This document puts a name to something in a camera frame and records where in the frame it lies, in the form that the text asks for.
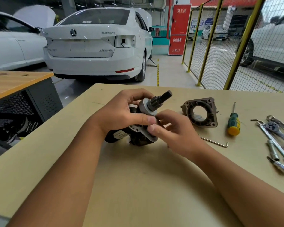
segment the beige tabletop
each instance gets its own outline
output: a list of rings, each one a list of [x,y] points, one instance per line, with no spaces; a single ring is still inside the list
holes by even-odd
[[[0,71],[0,99],[51,76],[52,72]]]
[[[70,144],[84,121],[122,89],[139,86],[95,84],[72,103],[0,156],[0,215],[11,217]],[[284,94],[145,87],[155,95],[173,93],[159,110],[180,111],[190,99],[214,97],[216,128],[201,136],[239,166],[284,192],[284,176],[268,162],[267,138],[250,122],[269,114],[284,121]],[[227,137],[225,127],[236,102],[241,133]],[[135,147],[124,138],[104,144],[84,226],[174,227],[242,226],[206,175],[158,140]]]

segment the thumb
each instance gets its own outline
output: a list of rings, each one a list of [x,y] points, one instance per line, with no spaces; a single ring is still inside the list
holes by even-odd
[[[143,113],[131,113],[130,117],[130,124],[152,125],[156,123],[154,116],[145,115]]]
[[[153,136],[156,136],[156,137],[162,139],[167,144],[170,142],[170,140],[174,139],[174,137],[176,135],[174,133],[169,132],[168,130],[166,130],[165,128],[163,128],[163,127],[161,127],[157,124],[153,124],[151,126],[148,126],[147,131],[149,133],[151,133]]]

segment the person's left hand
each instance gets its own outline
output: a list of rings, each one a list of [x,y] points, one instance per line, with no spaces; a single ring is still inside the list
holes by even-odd
[[[138,104],[143,98],[154,95],[145,89],[128,89],[120,91],[106,105],[93,114],[89,120],[93,126],[99,126],[106,135],[110,130],[118,130],[133,124],[152,125],[156,123],[154,116],[143,113],[131,113],[129,104]]]

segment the person's right hand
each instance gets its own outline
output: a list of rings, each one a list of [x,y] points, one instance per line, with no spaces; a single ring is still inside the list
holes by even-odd
[[[172,110],[164,110],[156,115],[165,129],[159,125],[148,126],[148,132],[159,137],[176,153],[193,160],[194,154],[201,151],[206,143],[195,131],[187,116]]]

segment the wooden table edge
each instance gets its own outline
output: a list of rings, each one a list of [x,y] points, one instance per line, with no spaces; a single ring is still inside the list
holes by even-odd
[[[22,90],[22,89],[24,89],[26,87],[29,87],[29,86],[31,86],[33,84],[36,84],[36,83],[38,83],[38,82],[40,82],[42,80],[50,78],[52,76],[53,76],[53,73],[48,73],[48,74],[46,74],[46,75],[44,75],[42,77],[39,77],[39,78],[34,79],[34,80],[31,80],[31,81],[29,81],[27,83],[24,83],[24,84],[21,84],[21,85],[19,85],[17,87],[11,88],[11,89],[9,89],[9,90],[7,90],[5,92],[0,93],[0,99],[2,99],[3,97],[9,96],[9,95],[11,95],[11,94],[13,94],[13,93],[15,93],[17,91],[20,91],[20,90]]]

